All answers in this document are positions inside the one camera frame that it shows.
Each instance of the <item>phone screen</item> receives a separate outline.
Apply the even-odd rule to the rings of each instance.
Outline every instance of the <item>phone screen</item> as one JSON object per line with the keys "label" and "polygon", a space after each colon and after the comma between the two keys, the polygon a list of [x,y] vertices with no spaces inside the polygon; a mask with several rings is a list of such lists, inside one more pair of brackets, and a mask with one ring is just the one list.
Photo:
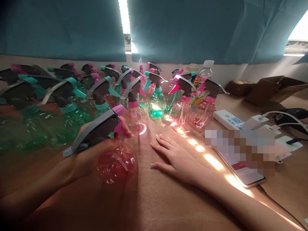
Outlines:
{"label": "phone screen", "polygon": [[235,161],[231,157],[224,155],[216,150],[218,155],[222,158],[222,160],[228,165],[229,169],[233,170],[236,174],[238,180],[244,184],[243,186],[249,186],[252,184],[256,184],[261,180],[264,180],[265,177],[261,174],[257,173],[253,169],[246,167],[245,165]]}

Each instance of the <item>black cable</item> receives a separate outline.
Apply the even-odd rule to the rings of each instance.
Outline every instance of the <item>black cable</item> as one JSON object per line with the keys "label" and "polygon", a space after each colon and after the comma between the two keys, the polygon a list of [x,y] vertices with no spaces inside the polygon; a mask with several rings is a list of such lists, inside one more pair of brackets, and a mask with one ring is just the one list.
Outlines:
{"label": "black cable", "polygon": [[292,217],[304,230],[308,231],[306,229],[306,227],[296,218],[294,217],[288,210],[286,210],[284,207],[282,207],[278,202],[276,202],[273,198],[271,198],[266,191],[264,190],[264,188],[260,185],[257,184],[256,185],[257,189],[259,189],[259,191],[261,193],[263,193],[270,201],[272,201],[275,205],[277,205],[279,208],[281,208],[283,211],[285,211],[290,217]]}

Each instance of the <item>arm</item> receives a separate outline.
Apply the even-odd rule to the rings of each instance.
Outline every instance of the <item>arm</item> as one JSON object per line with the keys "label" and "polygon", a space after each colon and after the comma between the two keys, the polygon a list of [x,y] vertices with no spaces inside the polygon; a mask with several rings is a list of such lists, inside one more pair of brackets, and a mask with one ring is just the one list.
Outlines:
{"label": "arm", "polygon": [[290,220],[237,190],[214,172],[199,164],[185,149],[161,135],[152,148],[164,154],[171,165],[155,162],[152,168],[165,171],[209,193],[232,212],[249,230],[303,230]]}
{"label": "arm", "polygon": [[[132,136],[125,122],[122,129],[128,137]],[[25,219],[58,190],[88,176],[95,169],[98,157],[114,150],[121,142],[118,134],[115,134],[115,139],[104,140],[79,154],[71,155],[37,181],[2,198],[1,211],[12,222]]]}

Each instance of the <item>curtain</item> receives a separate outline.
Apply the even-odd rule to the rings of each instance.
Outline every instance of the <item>curtain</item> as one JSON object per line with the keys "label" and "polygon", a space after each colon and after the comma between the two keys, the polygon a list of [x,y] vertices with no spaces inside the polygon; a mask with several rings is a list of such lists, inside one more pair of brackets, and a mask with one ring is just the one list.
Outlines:
{"label": "curtain", "polygon": [[15,0],[0,11],[0,54],[126,61],[116,0]]}
{"label": "curtain", "polygon": [[134,62],[274,63],[306,0],[127,0]]}

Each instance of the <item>smartphone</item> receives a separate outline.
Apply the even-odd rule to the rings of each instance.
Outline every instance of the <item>smartphone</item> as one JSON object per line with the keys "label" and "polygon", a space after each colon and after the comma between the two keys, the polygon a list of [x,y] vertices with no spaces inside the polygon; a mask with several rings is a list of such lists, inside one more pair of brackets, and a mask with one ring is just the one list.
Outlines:
{"label": "smartphone", "polygon": [[222,161],[227,165],[232,174],[244,188],[250,188],[265,181],[265,177],[255,172],[253,169],[246,167],[245,165],[233,160],[231,157],[228,157],[217,150],[215,150],[215,152],[219,155]]}

